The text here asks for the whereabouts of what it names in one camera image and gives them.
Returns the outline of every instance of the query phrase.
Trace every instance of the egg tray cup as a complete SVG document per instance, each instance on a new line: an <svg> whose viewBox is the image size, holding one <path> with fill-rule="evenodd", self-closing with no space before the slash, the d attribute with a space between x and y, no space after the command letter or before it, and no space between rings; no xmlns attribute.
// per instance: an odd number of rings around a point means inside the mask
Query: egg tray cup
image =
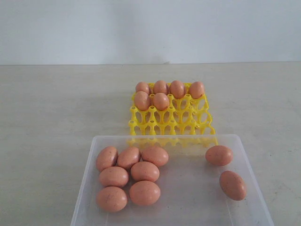
<svg viewBox="0 0 301 226"><path fill-rule="evenodd" d="M148 83L148 85L153 91L154 83ZM184 83L184 85L186 93L188 93L191 83ZM133 106L130 108L132 117L128 123L130 135L138 135L136 132L140 132L140 135L184 135L187 133L190 135L203 135L207 132L206 128L209 128L210 135L215 134L215 129L211 126L212 116L208 112L209 104L206 94L203 94L198 99L193 99L190 94L186 94L181 99L176 99L172 94L168 94L167 97L169 99L169 107L163 111L158 110L153 105L146 111L140 111L133 103ZM209 139L206 141L202 138L199 143L206 146L209 143L217 144L216 138ZM154 144L156 140L153 139L148 142ZM166 142L170 142L172 145L178 143L176 140Z"/></svg>

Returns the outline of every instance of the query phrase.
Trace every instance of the transparent plastic tray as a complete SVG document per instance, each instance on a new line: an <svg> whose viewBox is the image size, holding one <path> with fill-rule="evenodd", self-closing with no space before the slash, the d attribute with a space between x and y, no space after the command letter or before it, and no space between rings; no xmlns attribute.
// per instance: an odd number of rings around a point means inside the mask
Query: transparent plastic tray
<svg viewBox="0 0 301 226"><path fill-rule="evenodd" d="M212 166L205 160L208 147L198 141L217 138L220 145L232 149L233 161L224 167ZM98 153L106 146L123 151L133 139L138 144L147 141L177 139L173 146L165 145L169 162L160 168L156 182L161 188L160 199L151 206L140 207L131 203L120 212L100 210L95 197L102 186L95 168ZM238 173L247 186L242 201L228 198L221 190L219 176L225 170ZM125 187L126 192L133 181ZM71 226L273 226L266 203L237 135L168 135L168 136L97 136L90 154L76 202Z"/></svg>

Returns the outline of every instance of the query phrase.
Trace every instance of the brown egg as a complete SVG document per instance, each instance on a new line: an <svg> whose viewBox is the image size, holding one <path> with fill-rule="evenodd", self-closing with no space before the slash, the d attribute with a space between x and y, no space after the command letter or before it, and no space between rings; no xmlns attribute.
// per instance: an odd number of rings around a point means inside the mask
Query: brown egg
<svg viewBox="0 0 301 226"><path fill-rule="evenodd" d="M176 99L181 99L186 93L184 83L181 81L173 81L170 84L169 91Z"/></svg>
<svg viewBox="0 0 301 226"><path fill-rule="evenodd" d="M151 105L151 99L147 93L138 91L134 97L134 104L140 111L146 111Z"/></svg>
<svg viewBox="0 0 301 226"><path fill-rule="evenodd" d="M124 168L112 166L100 173L99 181L104 187L124 187L128 183L128 173Z"/></svg>
<svg viewBox="0 0 301 226"><path fill-rule="evenodd" d="M144 81L141 81L136 85L136 92L139 92L139 91L143 91L143 92L147 93L147 95L151 94L151 89L150 89L149 85Z"/></svg>
<svg viewBox="0 0 301 226"><path fill-rule="evenodd" d="M136 147L128 147L122 153L120 153L117 164L118 166L129 170L131 167L140 161L140 151Z"/></svg>
<svg viewBox="0 0 301 226"><path fill-rule="evenodd" d="M153 163L140 161L131 168L131 175L135 181L148 180L155 182L160 176L160 171Z"/></svg>
<svg viewBox="0 0 301 226"><path fill-rule="evenodd" d="M113 146L104 148L96 159L96 168L101 172L105 168L115 166L118 158L118 151Z"/></svg>
<svg viewBox="0 0 301 226"><path fill-rule="evenodd" d="M139 206L154 204L161 195L161 190L151 181L139 181L130 188L130 198L133 203Z"/></svg>
<svg viewBox="0 0 301 226"><path fill-rule="evenodd" d="M225 171L220 176L220 186L231 199L240 201L246 197L246 184L235 172Z"/></svg>
<svg viewBox="0 0 301 226"><path fill-rule="evenodd" d="M105 187L96 196L97 205L108 212L117 212L127 205L127 194L119 187Z"/></svg>
<svg viewBox="0 0 301 226"><path fill-rule="evenodd" d="M157 167L163 166L168 162L168 153L158 146L151 146L144 149L141 153L143 161L149 161Z"/></svg>
<svg viewBox="0 0 301 226"><path fill-rule="evenodd" d="M165 95L168 94L168 85L165 81L163 80L156 81L154 85L154 94L156 93L164 93Z"/></svg>
<svg viewBox="0 0 301 226"><path fill-rule="evenodd" d="M154 96L153 103L158 110L163 111L168 108L169 99L164 93L157 93Z"/></svg>
<svg viewBox="0 0 301 226"><path fill-rule="evenodd" d="M225 166L233 160L233 152L226 146L217 145L207 150L205 158L215 166Z"/></svg>
<svg viewBox="0 0 301 226"><path fill-rule="evenodd" d="M205 93L204 84L201 81L192 83L189 87L188 93L193 99L199 99Z"/></svg>

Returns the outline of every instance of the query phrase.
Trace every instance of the white backdrop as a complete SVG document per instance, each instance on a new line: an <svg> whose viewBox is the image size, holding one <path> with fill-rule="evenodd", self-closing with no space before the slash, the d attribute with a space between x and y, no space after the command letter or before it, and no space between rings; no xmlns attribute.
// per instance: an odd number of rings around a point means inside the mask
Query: white backdrop
<svg viewBox="0 0 301 226"><path fill-rule="evenodd" d="M0 65L301 60L301 0L0 0Z"/></svg>

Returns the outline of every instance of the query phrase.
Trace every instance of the gray table surface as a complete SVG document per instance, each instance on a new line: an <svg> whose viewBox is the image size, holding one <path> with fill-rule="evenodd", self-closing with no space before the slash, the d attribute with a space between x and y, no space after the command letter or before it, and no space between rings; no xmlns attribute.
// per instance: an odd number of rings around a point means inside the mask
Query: gray table surface
<svg viewBox="0 0 301 226"><path fill-rule="evenodd" d="M277 226L301 225L301 63L0 66L0 225L67 226L92 138L128 135L139 81L203 81Z"/></svg>

